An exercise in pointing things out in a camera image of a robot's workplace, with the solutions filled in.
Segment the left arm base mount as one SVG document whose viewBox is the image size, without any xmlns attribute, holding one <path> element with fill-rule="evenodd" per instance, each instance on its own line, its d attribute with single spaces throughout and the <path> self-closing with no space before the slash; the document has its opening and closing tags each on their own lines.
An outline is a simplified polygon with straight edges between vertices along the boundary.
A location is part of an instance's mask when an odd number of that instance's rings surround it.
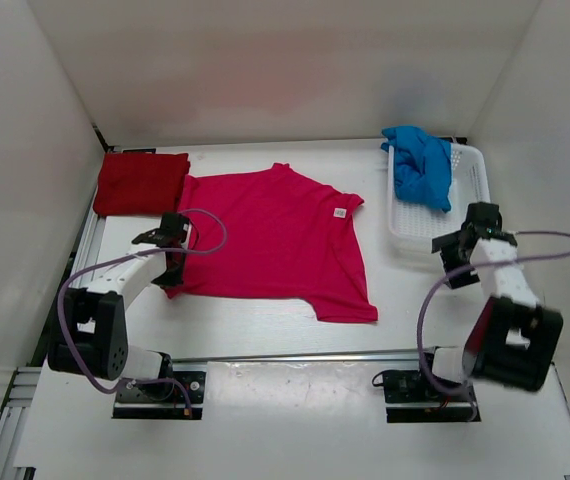
<svg viewBox="0 0 570 480">
<path fill-rule="evenodd" d="M 122 387 L 115 395 L 112 418 L 199 421 L 203 415 L 207 371 L 205 363 L 173 364 L 174 378 L 188 393 L 190 409 L 184 392 L 174 384 Z"/>
</svg>

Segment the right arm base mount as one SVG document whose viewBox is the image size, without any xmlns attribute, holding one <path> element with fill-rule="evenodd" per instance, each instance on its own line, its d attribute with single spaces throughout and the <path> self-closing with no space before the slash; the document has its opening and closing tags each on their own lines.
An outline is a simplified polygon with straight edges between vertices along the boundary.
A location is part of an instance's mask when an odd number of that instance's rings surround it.
<svg viewBox="0 0 570 480">
<path fill-rule="evenodd" d="M 473 388 L 465 395 L 437 391 L 426 379 L 417 360 L 384 362 L 371 385 L 383 394 L 388 424 L 480 422 Z"/>
</svg>

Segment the dark red t-shirt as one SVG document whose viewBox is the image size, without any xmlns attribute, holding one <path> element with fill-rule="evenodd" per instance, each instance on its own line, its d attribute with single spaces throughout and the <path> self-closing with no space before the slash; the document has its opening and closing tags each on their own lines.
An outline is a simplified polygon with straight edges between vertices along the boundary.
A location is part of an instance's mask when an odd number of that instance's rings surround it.
<svg viewBox="0 0 570 480">
<path fill-rule="evenodd" d="M 102 217 L 173 212 L 189 169 L 187 153 L 106 153 L 93 210 Z"/>
</svg>

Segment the pink t-shirt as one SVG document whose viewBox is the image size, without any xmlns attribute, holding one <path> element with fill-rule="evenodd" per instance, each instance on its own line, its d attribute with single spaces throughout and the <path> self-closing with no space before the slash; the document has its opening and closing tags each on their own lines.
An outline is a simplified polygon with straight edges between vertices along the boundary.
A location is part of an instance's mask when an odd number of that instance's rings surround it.
<svg viewBox="0 0 570 480">
<path fill-rule="evenodd" d="M 301 299 L 320 321 L 375 322 L 353 219 L 363 202 L 287 164 L 187 176 L 179 208 L 199 252 L 167 295 Z"/>
</svg>

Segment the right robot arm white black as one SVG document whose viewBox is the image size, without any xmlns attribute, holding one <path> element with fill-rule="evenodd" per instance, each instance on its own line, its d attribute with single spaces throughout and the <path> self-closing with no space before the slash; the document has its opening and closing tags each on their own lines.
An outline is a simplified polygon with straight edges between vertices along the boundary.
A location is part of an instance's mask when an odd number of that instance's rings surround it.
<svg viewBox="0 0 570 480">
<path fill-rule="evenodd" d="M 517 258 L 515 236 L 502 230 L 499 206 L 471 203 L 458 231 L 432 240 L 444 271 Z M 472 270 L 446 281 L 451 289 L 479 283 L 486 303 L 465 345 L 438 347 L 428 366 L 414 375 L 414 387 L 435 400 L 467 378 L 537 392 L 543 386 L 563 327 L 561 313 L 544 307 L 519 265 Z"/>
</svg>

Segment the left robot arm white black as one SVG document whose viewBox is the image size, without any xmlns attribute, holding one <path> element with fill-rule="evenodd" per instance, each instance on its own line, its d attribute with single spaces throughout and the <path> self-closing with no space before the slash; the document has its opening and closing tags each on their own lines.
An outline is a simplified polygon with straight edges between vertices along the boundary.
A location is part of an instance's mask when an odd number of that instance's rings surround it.
<svg viewBox="0 0 570 480">
<path fill-rule="evenodd" d="M 175 377 L 161 367 L 160 353 L 129 344 L 125 313 L 142 291 L 155 285 L 168 290 L 183 283 L 184 253 L 165 252 L 188 246 L 189 219 L 165 213 L 160 225 L 132 240 L 131 259 L 104 269 L 83 288 L 65 288 L 61 309 L 65 316 L 51 328 L 47 361 L 58 372 L 82 375 L 71 348 L 75 347 L 86 370 L 97 379 L 139 377 L 140 388 L 153 400 L 171 395 Z M 142 256 L 142 251 L 163 251 Z"/>
</svg>

